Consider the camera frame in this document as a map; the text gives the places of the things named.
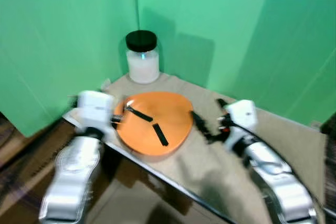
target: floor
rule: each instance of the floor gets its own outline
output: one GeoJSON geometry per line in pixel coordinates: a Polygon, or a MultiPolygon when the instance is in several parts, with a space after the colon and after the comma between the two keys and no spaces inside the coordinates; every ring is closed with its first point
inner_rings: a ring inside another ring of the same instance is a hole
{"type": "Polygon", "coordinates": [[[116,178],[90,210],[87,224],[226,223],[187,198],[179,199],[182,204],[190,203],[189,206],[182,207],[185,213],[181,214],[176,210],[174,204],[169,204],[163,199],[165,198],[163,194],[157,193],[158,191],[162,192],[163,188],[160,189],[162,185],[154,178],[149,178],[148,181],[150,182],[144,182],[143,171],[139,169],[128,161],[121,162],[116,178]]]}

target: beige tablecloth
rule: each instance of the beige tablecloth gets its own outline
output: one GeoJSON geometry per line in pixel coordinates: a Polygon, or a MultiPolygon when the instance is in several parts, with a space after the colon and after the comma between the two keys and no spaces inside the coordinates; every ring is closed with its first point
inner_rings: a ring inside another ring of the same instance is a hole
{"type": "MultiPolygon", "coordinates": [[[[215,99],[233,101],[168,74],[161,74],[158,80],[147,85],[136,84],[123,76],[107,90],[119,100],[125,95],[149,91],[171,91],[184,95],[192,102],[195,112],[207,120],[214,133],[218,126],[216,119],[221,115],[215,99]]],[[[324,136],[264,110],[257,109],[257,113],[257,133],[287,159],[312,193],[323,201],[324,136]]],[[[113,140],[113,143],[194,192],[237,223],[271,223],[261,194],[250,180],[242,161],[227,152],[220,142],[207,145],[195,127],[174,153],[159,158],[132,151],[120,140],[113,140]]]]}

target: orange plate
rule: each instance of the orange plate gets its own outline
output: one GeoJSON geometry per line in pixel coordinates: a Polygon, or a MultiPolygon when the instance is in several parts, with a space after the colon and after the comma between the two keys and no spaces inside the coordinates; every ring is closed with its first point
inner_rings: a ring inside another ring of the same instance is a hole
{"type": "MultiPolygon", "coordinates": [[[[141,113],[153,118],[148,122],[132,112],[125,110],[123,121],[117,131],[121,139],[133,150],[147,155],[164,155],[179,147],[188,136],[193,119],[191,102],[184,96],[170,92],[149,92],[128,97],[126,102],[141,113]],[[158,123],[168,146],[163,146],[153,128],[158,123]]],[[[120,102],[114,113],[121,114],[124,101],[120,102]]]]}

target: green backdrop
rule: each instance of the green backdrop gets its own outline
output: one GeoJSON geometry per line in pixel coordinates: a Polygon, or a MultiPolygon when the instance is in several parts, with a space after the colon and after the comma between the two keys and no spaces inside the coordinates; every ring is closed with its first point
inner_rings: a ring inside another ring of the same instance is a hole
{"type": "Polygon", "coordinates": [[[159,37],[162,71],[309,125],[336,110],[336,0],[0,0],[0,111],[25,135],[67,95],[127,72],[123,38],[159,37]]]}

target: jar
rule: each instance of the jar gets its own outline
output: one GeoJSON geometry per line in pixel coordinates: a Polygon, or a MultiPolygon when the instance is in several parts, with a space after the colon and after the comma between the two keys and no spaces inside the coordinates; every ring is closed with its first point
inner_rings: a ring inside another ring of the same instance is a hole
{"type": "Polygon", "coordinates": [[[155,33],[146,30],[133,31],[126,36],[127,63],[130,78],[137,83],[147,84],[159,75],[159,53],[156,50],[155,33]]]}

